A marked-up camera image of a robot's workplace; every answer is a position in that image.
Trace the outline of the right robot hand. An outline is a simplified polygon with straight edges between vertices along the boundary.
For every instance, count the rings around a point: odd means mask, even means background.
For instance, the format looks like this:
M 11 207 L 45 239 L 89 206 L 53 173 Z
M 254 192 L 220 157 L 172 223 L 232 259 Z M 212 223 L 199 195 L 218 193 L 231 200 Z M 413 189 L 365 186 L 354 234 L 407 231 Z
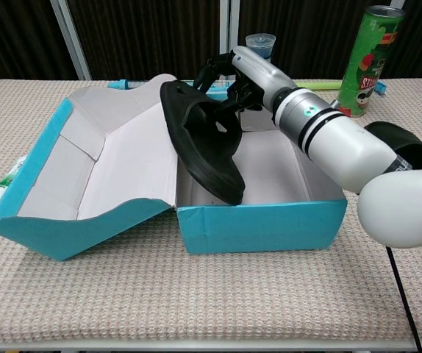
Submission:
M 235 76 L 220 108 L 223 112 L 256 107 L 274 112 L 278 95 L 298 87 L 283 71 L 245 46 L 209 58 L 194 79 L 193 88 L 206 93 L 220 76 Z

